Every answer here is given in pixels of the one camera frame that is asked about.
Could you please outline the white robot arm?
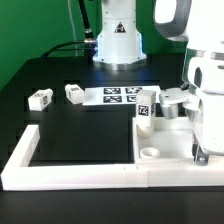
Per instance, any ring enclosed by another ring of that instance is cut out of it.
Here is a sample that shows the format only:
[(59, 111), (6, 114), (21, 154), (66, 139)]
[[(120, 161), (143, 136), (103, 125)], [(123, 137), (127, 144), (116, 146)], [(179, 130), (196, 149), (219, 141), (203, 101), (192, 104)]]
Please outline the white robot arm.
[[(136, 0), (101, 0), (102, 30), (94, 65), (126, 70), (142, 63), (136, 29)], [(192, 124), (192, 155), (205, 166), (211, 155), (224, 156), (224, 0), (155, 0), (153, 22), (171, 41), (187, 44), (183, 85), (163, 90), (159, 101), (167, 119), (183, 106)]]

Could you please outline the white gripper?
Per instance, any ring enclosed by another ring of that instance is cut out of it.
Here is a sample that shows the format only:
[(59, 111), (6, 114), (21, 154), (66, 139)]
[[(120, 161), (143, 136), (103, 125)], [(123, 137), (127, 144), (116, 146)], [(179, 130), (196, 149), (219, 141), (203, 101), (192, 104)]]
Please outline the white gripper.
[(224, 95), (202, 92), (199, 88), (183, 104), (197, 144), (192, 146), (194, 162), (206, 166), (208, 155), (224, 156)]

